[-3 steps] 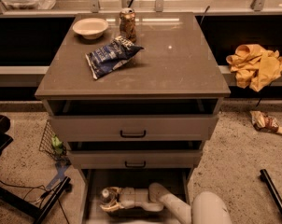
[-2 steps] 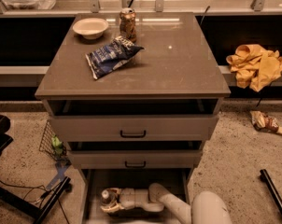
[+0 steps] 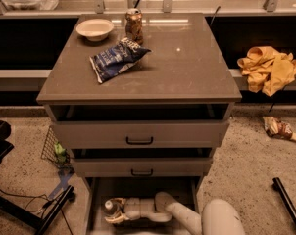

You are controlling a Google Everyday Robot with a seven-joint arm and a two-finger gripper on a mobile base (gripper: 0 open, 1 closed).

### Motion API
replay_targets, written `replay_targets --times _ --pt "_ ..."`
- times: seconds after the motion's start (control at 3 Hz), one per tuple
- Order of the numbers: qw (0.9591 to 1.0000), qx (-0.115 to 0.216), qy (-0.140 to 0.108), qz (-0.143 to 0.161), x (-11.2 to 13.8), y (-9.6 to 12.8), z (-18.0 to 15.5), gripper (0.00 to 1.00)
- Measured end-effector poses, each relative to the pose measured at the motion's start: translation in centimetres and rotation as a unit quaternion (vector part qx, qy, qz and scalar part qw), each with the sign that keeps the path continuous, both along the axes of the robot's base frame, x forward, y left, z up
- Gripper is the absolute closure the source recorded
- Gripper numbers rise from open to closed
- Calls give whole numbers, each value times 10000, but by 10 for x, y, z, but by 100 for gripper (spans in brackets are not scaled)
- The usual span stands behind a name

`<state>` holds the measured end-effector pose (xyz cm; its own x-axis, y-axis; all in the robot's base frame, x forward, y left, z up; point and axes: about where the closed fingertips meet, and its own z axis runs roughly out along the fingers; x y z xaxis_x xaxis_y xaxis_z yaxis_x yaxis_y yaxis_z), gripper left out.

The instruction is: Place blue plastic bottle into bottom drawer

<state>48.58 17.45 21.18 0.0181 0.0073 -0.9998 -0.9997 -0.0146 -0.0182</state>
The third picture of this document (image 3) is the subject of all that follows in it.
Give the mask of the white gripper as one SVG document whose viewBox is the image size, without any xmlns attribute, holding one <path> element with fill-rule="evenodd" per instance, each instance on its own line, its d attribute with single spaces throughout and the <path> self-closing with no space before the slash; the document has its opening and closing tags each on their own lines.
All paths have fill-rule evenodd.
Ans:
<svg viewBox="0 0 296 235">
<path fill-rule="evenodd" d="M 140 218 L 141 211 L 140 211 L 140 199 L 139 198 L 111 198 L 106 201 L 106 203 L 121 203 L 124 204 L 123 211 L 118 212 L 116 214 L 106 216 L 105 220 L 111 224 L 121 224 L 122 222 L 128 220 L 137 220 Z"/>
</svg>

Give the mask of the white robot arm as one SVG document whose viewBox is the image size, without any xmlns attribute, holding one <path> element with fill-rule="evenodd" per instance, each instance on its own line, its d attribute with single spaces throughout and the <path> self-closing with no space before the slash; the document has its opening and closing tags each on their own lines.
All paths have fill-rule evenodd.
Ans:
<svg viewBox="0 0 296 235">
<path fill-rule="evenodd" d="M 105 220 L 111 224 L 148 218 L 168 222 L 175 218 L 191 235 L 245 235 L 237 210 L 227 201 L 214 199 L 197 213 L 167 192 L 153 199 L 112 198 L 104 204 Z"/>
</svg>

